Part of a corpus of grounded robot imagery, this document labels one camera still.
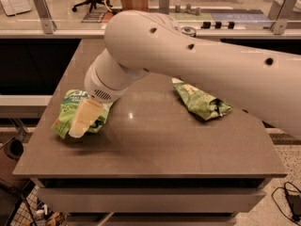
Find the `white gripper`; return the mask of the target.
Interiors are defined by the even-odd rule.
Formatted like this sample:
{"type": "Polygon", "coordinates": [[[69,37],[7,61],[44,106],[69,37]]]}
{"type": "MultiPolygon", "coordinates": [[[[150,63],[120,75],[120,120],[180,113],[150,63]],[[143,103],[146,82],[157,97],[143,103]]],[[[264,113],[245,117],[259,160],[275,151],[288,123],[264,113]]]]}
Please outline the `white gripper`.
{"type": "Polygon", "coordinates": [[[103,104],[113,103],[119,99],[126,89],[111,89],[98,76],[96,72],[98,60],[95,60],[87,70],[84,86],[92,98],[83,99],[71,122],[69,135],[79,138],[103,113],[103,104]]]}

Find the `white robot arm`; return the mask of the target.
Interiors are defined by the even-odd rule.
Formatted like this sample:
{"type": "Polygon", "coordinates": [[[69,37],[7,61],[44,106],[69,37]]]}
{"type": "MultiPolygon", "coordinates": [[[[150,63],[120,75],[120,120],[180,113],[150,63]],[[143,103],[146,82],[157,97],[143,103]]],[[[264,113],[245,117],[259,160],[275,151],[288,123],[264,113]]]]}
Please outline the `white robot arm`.
{"type": "Polygon", "coordinates": [[[103,111],[149,73],[179,78],[301,138],[301,56],[196,39],[161,13],[125,10],[104,31],[105,48],[88,68],[88,97],[69,131],[82,137],[103,111]]]}

